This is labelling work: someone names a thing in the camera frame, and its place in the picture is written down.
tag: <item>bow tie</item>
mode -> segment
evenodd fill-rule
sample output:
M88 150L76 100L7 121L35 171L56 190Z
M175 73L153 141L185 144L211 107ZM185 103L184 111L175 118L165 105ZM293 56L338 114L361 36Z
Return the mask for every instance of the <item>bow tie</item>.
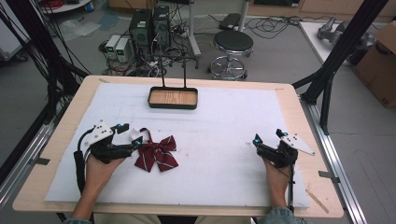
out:
M140 130L148 132L148 142L143 144L139 149L139 158L137 158L135 166L151 171L152 166L157 162L160 171L167 171L178 166L175 158L170 151L176 151L176 141L171 135L163 139L160 143L154 143L151 139L151 134L148 129Z

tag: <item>plaid bow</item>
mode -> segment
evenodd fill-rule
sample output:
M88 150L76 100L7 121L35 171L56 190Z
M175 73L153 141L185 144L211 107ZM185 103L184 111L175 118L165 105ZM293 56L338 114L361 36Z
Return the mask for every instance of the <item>plaid bow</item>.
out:
M163 139L160 143L154 143L148 129L143 128L140 132L148 132L148 142L143 144L139 149L139 158L137 158L135 166L151 171L154 162L157 162L161 172L170 170L178 166L175 158L170 151L176 151L176 141L171 135Z

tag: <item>cardboard box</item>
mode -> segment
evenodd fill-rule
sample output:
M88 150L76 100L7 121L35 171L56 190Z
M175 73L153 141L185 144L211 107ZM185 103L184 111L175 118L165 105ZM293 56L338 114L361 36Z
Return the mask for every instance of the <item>cardboard box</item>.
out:
M158 0L109 0L109 6L120 12L134 12L137 8L153 9Z
M377 42L354 69L355 75L386 108L396 108L396 21L375 34Z

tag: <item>stool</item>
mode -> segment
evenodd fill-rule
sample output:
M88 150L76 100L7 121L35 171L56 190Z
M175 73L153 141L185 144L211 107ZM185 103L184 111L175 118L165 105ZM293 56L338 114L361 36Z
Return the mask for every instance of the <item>stool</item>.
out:
M253 51L253 40L250 36L235 30L225 30L215 35L213 45L227 54L216 58L208 66L207 72L213 74L213 79L219 77L237 80L248 76L248 70L234 55L250 56Z

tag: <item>black post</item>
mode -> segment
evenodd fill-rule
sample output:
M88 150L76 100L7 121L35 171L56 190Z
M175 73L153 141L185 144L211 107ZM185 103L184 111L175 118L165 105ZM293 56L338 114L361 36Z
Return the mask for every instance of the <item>black post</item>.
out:
M292 84L297 89L312 82L308 90L301 95L301 99L311 105L317 102L318 97L324 91L320 127L326 134L329 134L327 122L334 75L387 2L388 0L365 0L319 70Z

